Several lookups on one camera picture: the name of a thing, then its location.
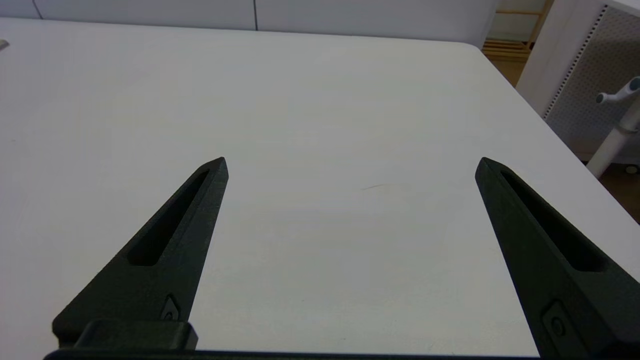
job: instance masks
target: wooden shelf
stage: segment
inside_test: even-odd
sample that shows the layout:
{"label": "wooden shelf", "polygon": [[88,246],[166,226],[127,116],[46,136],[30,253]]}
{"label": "wooden shelf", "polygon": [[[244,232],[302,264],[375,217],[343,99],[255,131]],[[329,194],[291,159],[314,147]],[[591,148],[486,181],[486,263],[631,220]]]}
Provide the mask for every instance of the wooden shelf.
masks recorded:
{"label": "wooden shelf", "polygon": [[507,40],[492,40],[489,39],[484,43],[482,48],[483,54],[490,60],[509,60],[509,61],[527,61],[529,54],[531,54],[531,47],[533,42],[536,41],[538,33],[542,28],[542,24],[547,18],[547,14],[551,9],[553,0],[545,0],[545,5],[541,12],[528,12],[520,10],[497,10],[496,13],[503,14],[519,14],[519,15],[535,15],[538,17],[536,25],[529,36],[528,41],[507,41]]}

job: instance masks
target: perforated panel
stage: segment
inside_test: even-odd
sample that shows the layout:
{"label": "perforated panel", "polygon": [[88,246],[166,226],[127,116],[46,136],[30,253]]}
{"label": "perforated panel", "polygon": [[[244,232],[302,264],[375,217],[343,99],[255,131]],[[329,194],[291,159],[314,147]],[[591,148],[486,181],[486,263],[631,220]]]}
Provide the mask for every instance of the perforated panel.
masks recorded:
{"label": "perforated panel", "polygon": [[[574,153],[593,154],[633,101],[598,105],[596,95],[616,93],[638,75],[640,18],[605,6],[544,118]],[[640,163],[640,136],[629,141],[622,158]]]}

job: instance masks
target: white stand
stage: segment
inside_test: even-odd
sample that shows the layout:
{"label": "white stand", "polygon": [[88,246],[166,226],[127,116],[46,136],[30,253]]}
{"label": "white stand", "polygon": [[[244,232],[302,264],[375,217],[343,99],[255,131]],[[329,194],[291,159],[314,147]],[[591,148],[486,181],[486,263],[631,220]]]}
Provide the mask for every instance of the white stand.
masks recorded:
{"label": "white stand", "polygon": [[[601,104],[604,102],[622,101],[634,94],[638,88],[640,88],[640,77],[629,81],[615,95],[599,94],[596,101]],[[589,160],[587,169],[589,169],[595,177],[600,177],[604,170],[607,170],[607,167],[609,167],[616,155],[622,150],[627,140],[635,135],[639,124],[640,97],[634,101],[620,120],[620,123],[611,130],[607,138],[602,142],[602,145],[598,148],[591,160]]]}

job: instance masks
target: white cabinet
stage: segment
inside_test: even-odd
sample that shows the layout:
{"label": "white cabinet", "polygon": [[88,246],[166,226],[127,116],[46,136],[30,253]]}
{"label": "white cabinet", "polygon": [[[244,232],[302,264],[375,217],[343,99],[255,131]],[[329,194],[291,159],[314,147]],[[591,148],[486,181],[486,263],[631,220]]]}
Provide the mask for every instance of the white cabinet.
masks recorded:
{"label": "white cabinet", "polygon": [[481,47],[497,0],[255,0],[258,30],[420,38]]}
{"label": "white cabinet", "polygon": [[[640,74],[639,0],[556,0],[516,89],[556,135],[589,160],[634,103],[598,104]],[[640,136],[615,163],[640,164]]]}
{"label": "white cabinet", "polygon": [[[501,0],[498,10],[516,12],[542,12],[545,0]],[[528,41],[536,26],[537,16],[518,13],[498,13],[493,19],[489,38]]]}
{"label": "white cabinet", "polygon": [[255,30],[253,0],[35,0],[43,19]]}

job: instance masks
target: white pole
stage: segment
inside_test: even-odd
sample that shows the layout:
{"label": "white pole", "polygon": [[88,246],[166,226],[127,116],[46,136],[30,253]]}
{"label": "white pole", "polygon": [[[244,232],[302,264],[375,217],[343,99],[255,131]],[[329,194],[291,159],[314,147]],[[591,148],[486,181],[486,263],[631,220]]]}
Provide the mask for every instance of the white pole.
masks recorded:
{"label": "white pole", "polygon": [[604,170],[611,164],[618,155],[627,140],[634,136],[636,128],[640,124],[640,97],[636,98],[629,110],[620,120],[620,123],[611,130],[609,136],[593,155],[587,169],[595,176],[600,177]]}

